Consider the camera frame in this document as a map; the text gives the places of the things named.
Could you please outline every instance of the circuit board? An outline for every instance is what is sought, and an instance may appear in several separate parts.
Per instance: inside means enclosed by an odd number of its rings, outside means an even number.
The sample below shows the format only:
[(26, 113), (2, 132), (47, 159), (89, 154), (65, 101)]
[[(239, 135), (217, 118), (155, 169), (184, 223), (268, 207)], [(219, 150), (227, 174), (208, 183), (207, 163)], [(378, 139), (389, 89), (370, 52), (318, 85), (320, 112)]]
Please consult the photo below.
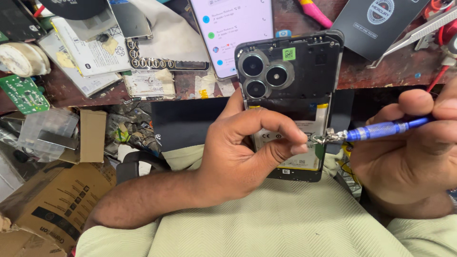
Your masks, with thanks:
[(51, 106), (31, 78), (17, 75), (1, 78), (0, 87), (25, 115), (47, 111)]

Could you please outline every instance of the blue screwdriver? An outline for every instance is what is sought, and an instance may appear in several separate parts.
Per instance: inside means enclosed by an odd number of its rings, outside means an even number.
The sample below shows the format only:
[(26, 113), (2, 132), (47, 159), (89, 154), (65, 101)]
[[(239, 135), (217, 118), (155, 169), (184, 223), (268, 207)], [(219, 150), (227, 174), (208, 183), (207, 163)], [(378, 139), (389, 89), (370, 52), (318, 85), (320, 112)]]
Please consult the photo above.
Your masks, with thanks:
[(418, 128), (432, 121), (434, 121), (434, 119), (431, 117), (421, 117), (419, 119), (407, 122), (403, 120), (396, 120), (368, 125), (349, 131), (343, 130), (337, 133), (335, 133), (333, 128), (328, 128), (325, 137), (314, 136), (313, 139), (318, 144), (326, 144), (336, 141), (354, 142), (368, 139), (376, 139), (395, 134), (401, 134), (410, 129)]

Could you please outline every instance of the workbench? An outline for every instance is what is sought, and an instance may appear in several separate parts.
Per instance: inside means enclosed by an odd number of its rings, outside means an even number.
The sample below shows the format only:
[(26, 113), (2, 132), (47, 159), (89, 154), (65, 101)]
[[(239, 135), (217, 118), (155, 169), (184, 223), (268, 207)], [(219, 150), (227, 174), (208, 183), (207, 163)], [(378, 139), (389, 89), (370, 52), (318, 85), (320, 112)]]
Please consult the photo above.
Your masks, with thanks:
[[(303, 14), (297, 0), (272, 0), (275, 32), (288, 29), (293, 35), (322, 30), (322, 27), (311, 17)], [(348, 0), (314, 0), (321, 11), (334, 21)], [(191, 11), (185, 11), (187, 0), (172, 0), (167, 4), (171, 9), (182, 15), (196, 29)], [(420, 17), (408, 26), (402, 36), (420, 26), (424, 20)], [(428, 85), (440, 71), (442, 52), (430, 48), (414, 51), (414, 45), (409, 45), (384, 58), (376, 69), (366, 69), (371, 62), (362, 56), (345, 50), (338, 83), (338, 89), (356, 89), (407, 85)], [(124, 83), (116, 86), (106, 95), (96, 99), (85, 98), (73, 83), (55, 65), (52, 72), (43, 76), (45, 95), (54, 107), (75, 107), (119, 104), (130, 99)], [(206, 71), (175, 71), (175, 100), (187, 100), (195, 94), (195, 76), (203, 77)], [(439, 83), (446, 83), (457, 74), (457, 70), (449, 69)], [(7, 76), (0, 72), (0, 77)], [(238, 87), (237, 79), (232, 82)], [(214, 96), (222, 93), (215, 86)], [(0, 90), (0, 113), (16, 110), (4, 91)]]

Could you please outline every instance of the phone screen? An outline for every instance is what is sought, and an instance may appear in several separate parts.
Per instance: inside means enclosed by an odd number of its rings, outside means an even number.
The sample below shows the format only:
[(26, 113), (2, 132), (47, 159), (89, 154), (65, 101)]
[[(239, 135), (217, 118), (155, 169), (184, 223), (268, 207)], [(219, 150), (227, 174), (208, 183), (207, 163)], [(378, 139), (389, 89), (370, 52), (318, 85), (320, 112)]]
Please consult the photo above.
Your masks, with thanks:
[(235, 48), (273, 38), (271, 0), (191, 0), (214, 70), (219, 78), (236, 75)]

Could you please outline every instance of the hand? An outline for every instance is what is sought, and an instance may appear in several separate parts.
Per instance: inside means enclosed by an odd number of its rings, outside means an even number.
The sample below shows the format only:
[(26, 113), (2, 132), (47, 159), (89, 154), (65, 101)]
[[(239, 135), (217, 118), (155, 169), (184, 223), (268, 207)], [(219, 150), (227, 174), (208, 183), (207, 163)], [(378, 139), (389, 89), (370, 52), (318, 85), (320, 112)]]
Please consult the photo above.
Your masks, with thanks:
[[(281, 133), (283, 139), (268, 142), (254, 153), (242, 141), (262, 128)], [(283, 161), (306, 153), (307, 140), (287, 116), (264, 108), (244, 111), (238, 89), (208, 129), (202, 165), (196, 173), (201, 207), (249, 195)]]
[(406, 91), (398, 104), (384, 107), (367, 121), (375, 124), (429, 113), (437, 121), (354, 145), (353, 172), (374, 198), (393, 208), (394, 214), (395, 205), (415, 211), (424, 204), (434, 208), (439, 208), (438, 202), (445, 205), (441, 205), (443, 210), (427, 210), (424, 215), (428, 217), (443, 216), (452, 208), (445, 190), (457, 186), (457, 79), (445, 86), (436, 102), (425, 91)]

